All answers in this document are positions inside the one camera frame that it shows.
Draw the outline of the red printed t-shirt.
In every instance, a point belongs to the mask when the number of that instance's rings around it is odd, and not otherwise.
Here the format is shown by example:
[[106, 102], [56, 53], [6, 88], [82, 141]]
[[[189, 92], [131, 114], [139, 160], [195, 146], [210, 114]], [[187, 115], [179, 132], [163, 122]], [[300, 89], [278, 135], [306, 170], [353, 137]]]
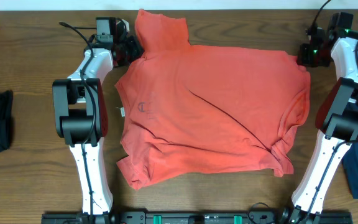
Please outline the red printed t-shirt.
[[136, 190], [191, 172], [294, 172], [310, 74], [282, 50], [192, 45], [186, 20], [140, 10], [144, 53], [116, 83], [125, 111], [117, 166]]

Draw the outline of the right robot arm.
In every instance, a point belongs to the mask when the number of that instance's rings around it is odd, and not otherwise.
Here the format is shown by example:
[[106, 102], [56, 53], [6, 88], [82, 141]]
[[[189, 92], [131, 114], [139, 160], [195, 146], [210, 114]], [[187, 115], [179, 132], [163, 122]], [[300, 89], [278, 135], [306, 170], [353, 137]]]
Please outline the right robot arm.
[[315, 120], [316, 145], [306, 173], [294, 191], [290, 208], [278, 223], [352, 223], [350, 212], [323, 211], [333, 175], [352, 144], [358, 142], [358, 32], [348, 28], [307, 30], [309, 43], [300, 47], [298, 64], [336, 67], [337, 82]]

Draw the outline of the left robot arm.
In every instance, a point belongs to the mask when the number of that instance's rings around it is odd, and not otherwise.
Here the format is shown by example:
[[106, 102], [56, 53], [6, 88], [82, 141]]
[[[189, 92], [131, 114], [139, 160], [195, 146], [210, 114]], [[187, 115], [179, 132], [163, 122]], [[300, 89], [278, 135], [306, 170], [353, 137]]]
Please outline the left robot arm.
[[113, 196], [103, 158], [108, 116], [102, 83], [114, 68], [138, 59], [143, 49], [133, 36], [88, 42], [80, 66], [53, 82], [55, 127], [75, 159], [83, 194], [79, 215], [43, 215], [42, 223], [114, 223]]

